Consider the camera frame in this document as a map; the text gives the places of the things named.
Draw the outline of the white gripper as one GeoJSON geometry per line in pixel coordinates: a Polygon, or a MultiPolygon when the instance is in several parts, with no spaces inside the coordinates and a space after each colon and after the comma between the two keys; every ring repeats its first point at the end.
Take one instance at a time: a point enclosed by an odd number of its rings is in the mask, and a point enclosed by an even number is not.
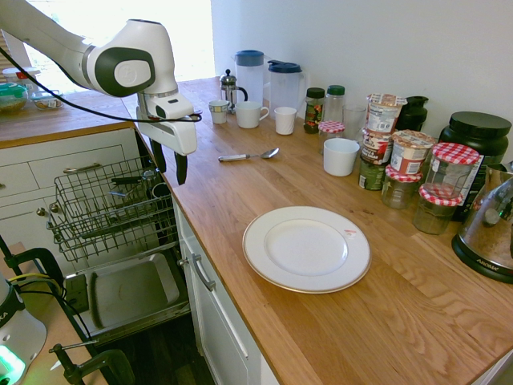
{"type": "Polygon", "coordinates": [[[141,133],[151,139],[153,158],[159,172],[167,170],[162,145],[173,150],[176,162],[178,185],[185,183],[188,173],[188,157],[197,149],[196,126],[194,123],[163,122],[137,123],[141,133]]]}

